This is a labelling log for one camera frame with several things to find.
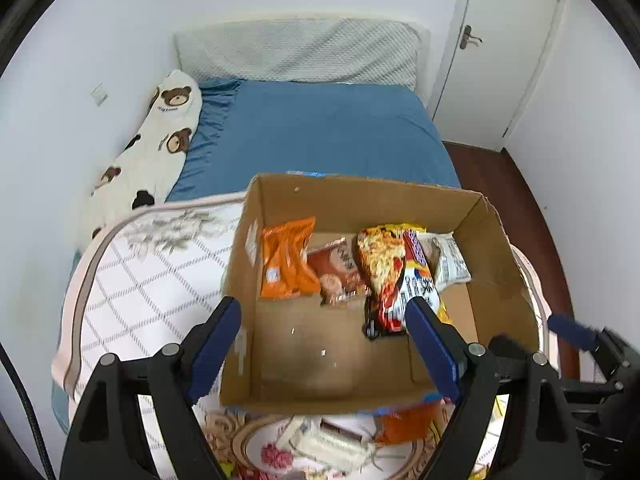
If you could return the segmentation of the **orange snack bag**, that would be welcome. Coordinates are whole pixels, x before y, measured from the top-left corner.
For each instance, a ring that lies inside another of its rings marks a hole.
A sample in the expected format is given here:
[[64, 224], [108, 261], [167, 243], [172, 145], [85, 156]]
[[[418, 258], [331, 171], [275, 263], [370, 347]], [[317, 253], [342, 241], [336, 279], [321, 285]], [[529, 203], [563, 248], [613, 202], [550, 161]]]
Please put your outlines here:
[[260, 298], [285, 300], [320, 292], [320, 281], [307, 262], [316, 218], [309, 217], [262, 229]]
[[424, 440], [436, 418], [440, 402], [423, 403], [378, 416], [374, 440], [380, 445], [400, 445]]

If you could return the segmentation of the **blue bed sheet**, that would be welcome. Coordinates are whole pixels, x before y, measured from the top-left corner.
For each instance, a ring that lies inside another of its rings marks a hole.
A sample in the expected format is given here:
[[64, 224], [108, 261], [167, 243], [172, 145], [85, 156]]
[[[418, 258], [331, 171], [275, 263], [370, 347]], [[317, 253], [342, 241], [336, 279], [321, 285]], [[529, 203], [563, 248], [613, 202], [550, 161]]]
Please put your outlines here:
[[382, 84], [210, 78], [198, 128], [161, 204], [243, 191], [256, 174], [341, 174], [454, 188], [459, 179], [418, 96]]

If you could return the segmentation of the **white wafer snack pack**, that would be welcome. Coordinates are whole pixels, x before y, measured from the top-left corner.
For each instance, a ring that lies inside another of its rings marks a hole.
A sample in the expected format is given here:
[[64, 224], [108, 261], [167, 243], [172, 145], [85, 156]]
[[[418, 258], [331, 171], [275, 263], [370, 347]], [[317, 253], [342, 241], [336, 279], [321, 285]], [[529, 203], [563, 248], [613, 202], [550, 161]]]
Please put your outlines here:
[[274, 446], [344, 474], [366, 466], [376, 451], [374, 442], [320, 416], [292, 417]]

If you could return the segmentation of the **white diamond pattern blanket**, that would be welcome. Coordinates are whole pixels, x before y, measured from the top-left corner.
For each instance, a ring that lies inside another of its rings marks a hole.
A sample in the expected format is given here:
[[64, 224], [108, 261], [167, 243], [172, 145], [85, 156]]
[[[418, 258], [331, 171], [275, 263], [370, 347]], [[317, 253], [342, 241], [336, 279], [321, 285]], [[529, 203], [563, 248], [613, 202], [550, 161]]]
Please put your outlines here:
[[[145, 207], [78, 258], [63, 304], [61, 338], [52, 363], [53, 409], [70, 428], [86, 383], [107, 352], [121, 360], [152, 356], [164, 344], [181, 342], [204, 322], [222, 297], [222, 284], [240, 221], [245, 192], [213, 195]], [[538, 325], [539, 349], [560, 366], [558, 338], [533, 265], [515, 246], [524, 296]], [[454, 408], [434, 401], [433, 421], [422, 439], [383, 445], [351, 471], [331, 469], [305, 455], [277, 447], [291, 417], [252, 416], [219, 403], [221, 376], [194, 406], [205, 439], [230, 479], [417, 479], [444, 433]], [[153, 401], [139, 396], [146, 440], [160, 479], [177, 479]]]

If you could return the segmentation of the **dark red jerky packet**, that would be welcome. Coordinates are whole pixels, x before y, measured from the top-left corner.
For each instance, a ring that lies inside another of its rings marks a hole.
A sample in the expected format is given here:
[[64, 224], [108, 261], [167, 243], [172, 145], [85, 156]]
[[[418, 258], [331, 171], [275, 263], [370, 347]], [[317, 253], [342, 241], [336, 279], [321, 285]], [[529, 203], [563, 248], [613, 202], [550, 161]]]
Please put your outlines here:
[[371, 295], [345, 237], [311, 249], [307, 262], [320, 282], [322, 304], [334, 306]]

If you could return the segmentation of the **wall socket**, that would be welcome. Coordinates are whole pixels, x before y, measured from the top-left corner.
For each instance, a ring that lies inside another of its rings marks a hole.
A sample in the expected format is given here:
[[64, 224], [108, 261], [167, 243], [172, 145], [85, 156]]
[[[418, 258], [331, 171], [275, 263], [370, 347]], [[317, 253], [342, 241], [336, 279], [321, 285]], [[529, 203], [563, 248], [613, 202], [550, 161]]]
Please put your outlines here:
[[106, 101], [108, 93], [103, 87], [103, 84], [98, 84], [96, 88], [91, 91], [91, 97], [97, 107], [100, 107]]

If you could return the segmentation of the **grey white snack packet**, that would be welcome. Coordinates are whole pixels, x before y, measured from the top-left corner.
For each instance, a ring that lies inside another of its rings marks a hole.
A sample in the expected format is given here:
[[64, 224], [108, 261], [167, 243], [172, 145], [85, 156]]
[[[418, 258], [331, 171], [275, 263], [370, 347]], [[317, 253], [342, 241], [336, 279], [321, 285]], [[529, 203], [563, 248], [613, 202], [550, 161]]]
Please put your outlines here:
[[472, 275], [452, 233], [419, 233], [421, 244], [438, 292], [472, 281]]

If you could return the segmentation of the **bear print long pillow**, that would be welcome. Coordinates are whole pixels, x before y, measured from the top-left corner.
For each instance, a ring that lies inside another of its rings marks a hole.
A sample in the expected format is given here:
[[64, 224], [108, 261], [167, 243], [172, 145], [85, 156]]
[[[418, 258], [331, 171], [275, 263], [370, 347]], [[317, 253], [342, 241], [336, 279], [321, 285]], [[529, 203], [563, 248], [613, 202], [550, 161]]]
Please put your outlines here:
[[202, 105], [198, 84], [181, 70], [173, 70], [156, 87], [142, 125], [88, 198], [81, 217], [80, 249], [131, 211], [166, 200], [186, 161]]

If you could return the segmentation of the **white door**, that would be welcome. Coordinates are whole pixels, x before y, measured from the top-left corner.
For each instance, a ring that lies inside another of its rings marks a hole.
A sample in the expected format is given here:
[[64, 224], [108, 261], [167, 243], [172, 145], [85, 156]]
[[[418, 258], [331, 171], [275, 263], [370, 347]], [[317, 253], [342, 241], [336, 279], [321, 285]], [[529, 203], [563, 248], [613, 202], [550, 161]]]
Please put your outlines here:
[[[499, 151], [533, 92], [561, 0], [457, 0], [431, 101], [445, 141]], [[471, 25], [479, 47], [459, 47]]]

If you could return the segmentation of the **yellow red noodle bag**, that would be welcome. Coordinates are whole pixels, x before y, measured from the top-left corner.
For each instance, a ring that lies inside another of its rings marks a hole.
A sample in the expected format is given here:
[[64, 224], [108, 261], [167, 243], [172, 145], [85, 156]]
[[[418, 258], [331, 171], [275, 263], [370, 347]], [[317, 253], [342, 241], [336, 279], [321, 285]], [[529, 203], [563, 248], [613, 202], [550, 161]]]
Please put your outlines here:
[[417, 224], [396, 223], [358, 233], [358, 261], [372, 290], [364, 307], [363, 333], [368, 339], [402, 334], [406, 307], [414, 297], [424, 298], [439, 321], [451, 322], [418, 241], [424, 232]]

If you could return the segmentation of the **grey headboard pillow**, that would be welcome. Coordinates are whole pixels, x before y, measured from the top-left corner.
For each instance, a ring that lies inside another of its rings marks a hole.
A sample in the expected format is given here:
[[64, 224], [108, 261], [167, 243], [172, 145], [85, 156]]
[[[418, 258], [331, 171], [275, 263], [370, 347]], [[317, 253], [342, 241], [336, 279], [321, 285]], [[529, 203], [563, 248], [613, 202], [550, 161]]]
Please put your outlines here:
[[278, 16], [175, 33], [181, 69], [196, 80], [391, 84], [428, 101], [430, 32], [386, 18]]

